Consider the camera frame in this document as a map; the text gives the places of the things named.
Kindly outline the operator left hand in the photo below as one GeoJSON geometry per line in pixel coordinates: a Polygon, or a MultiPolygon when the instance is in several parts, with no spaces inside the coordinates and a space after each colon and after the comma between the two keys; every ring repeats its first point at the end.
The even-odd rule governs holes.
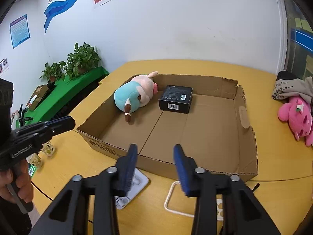
{"type": "MultiPolygon", "coordinates": [[[[20,162],[21,174],[16,178],[15,184],[18,187],[17,195],[26,203],[33,200],[33,186],[31,184],[31,177],[28,174],[28,162],[26,159],[20,162]]],[[[1,198],[11,203],[15,200],[11,193],[8,191],[7,185],[13,181],[13,174],[11,170],[1,171],[0,174],[0,194],[1,198]]]]}

